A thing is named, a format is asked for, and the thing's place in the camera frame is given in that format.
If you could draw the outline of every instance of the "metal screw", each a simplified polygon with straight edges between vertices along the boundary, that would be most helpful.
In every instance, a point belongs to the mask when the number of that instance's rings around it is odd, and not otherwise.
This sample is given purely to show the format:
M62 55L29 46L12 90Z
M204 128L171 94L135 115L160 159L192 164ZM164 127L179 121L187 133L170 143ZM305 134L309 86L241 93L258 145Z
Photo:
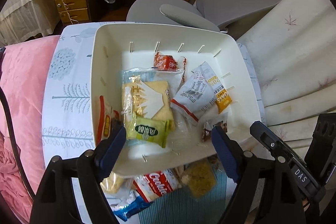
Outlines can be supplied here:
M51 158L51 161L52 162L57 162L57 161L59 161L60 160L60 156L53 156L52 158Z
M253 156L253 153L251 151L248 151L248 150L244 151L243 154L246 158L252 158L252 156Z
M91 157L92 155L93 155L93 150L92 149L89 149L89 150L86 150L85 152L84 152L84 155L86 156L86 157Z
M282 164L284 164L286 162L285 158L283 156L279 156L278 157L278 161Z

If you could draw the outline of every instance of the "pink blanket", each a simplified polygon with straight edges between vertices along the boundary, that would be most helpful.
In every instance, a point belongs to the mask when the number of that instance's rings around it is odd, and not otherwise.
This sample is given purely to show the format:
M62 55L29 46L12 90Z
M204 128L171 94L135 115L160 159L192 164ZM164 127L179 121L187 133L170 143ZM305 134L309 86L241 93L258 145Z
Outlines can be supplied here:
M36 192L45 170L41 139L42 104L50 62L59 36L6 47L0 86L12 116L20 158ZM22 183L0 104L0 191L10 208L29 221L32 201Z

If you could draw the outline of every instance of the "chair armrest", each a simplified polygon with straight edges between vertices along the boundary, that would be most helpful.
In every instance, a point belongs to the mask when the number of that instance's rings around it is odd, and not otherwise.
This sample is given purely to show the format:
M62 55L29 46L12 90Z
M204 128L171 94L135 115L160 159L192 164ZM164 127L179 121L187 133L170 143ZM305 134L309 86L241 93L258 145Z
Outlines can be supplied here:
M183 26L220 32L219 28L211 21L182 8L170 4L162 4L160 12Z

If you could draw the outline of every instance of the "black mechanical device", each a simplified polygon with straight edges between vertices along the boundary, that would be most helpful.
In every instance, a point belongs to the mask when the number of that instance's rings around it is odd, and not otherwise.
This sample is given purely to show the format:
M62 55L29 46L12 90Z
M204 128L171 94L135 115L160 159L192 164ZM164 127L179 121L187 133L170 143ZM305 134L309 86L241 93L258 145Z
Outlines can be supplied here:
M212 130L212 143L228 177L237 183L235 192L218 224L243 224L248 216L259 179L265 179L255 224L332 223L329 215L336 197L322 216L318 202L336 165L336 113L319 115L305 162L261 122L250 127L251 135L275 160L257 158L230 140L220 126ZM95 150L75 159L54 156L38 188L31 211L31 224L82 223L75 201L72 178L78 178L93 224L118 223L101 190L125 143L125 128L115 124L108 139ZM302 201L310 207L305 212Z

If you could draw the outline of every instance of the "chair seat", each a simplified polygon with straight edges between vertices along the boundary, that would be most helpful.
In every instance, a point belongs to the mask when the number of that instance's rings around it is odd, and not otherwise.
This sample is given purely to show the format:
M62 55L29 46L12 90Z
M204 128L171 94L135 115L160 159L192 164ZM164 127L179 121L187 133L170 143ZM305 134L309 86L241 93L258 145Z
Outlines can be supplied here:
M128 11L126 21L179 25L160 12L162 4L170 4L202 16L196 7L184 0L136 0Z

